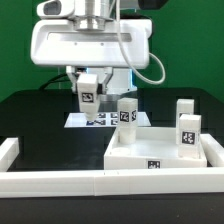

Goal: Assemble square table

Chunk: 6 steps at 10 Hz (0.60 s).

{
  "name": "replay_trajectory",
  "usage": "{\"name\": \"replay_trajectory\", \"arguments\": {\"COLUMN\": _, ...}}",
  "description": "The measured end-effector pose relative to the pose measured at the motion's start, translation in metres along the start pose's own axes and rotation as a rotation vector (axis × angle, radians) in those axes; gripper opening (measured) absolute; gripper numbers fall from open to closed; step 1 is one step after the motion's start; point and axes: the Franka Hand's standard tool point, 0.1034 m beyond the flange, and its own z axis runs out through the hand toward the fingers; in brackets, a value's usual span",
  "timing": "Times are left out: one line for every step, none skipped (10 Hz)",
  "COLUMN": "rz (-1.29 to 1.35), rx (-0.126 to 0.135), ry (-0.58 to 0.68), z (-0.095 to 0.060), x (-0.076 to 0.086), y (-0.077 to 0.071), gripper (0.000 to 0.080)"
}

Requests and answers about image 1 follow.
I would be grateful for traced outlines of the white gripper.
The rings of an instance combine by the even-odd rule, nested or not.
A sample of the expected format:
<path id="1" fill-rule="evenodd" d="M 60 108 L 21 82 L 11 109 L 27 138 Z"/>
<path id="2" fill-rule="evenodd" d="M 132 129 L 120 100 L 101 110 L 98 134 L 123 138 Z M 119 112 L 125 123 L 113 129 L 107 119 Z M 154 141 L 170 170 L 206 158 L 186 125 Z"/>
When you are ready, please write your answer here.
<path id="1" fill-rule="evenodd" d="M 120 31 L 122 46 L 131 65 L 136 69 L 146 68 L 152 21 L 122 19 Z M 73 93 L 77 92 L 80 75 L 75 67 L 104 67 L 99 76 L 98 94 L 107 93 L 107 84 L 113 76 L 112 67 L 127 67 L 119 47 L 115 21 L 107 22 L 104 31 L 76 31 L 69 20 L 41 20 L 33 29 L 31 59 L 37 65 L 67 66 L 66 74 Z"/>

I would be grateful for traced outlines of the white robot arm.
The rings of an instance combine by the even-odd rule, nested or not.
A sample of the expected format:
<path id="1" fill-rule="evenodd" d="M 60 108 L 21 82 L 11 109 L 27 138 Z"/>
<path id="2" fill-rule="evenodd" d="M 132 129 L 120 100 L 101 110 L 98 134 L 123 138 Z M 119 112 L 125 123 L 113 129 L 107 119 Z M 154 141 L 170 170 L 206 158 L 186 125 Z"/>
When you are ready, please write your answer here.
<path id="1" fill-rule="evenodd" d="M 139 79 L 159 85 L 139 73 L 155 56 L 148 39 L 153 24 L 148 18 L 123 18 L 123 9 L 158 10 L 168 0 L 47 0 L 37 6 L 30 57 L 41 66 L 83 70 L 130 69 Z"/>

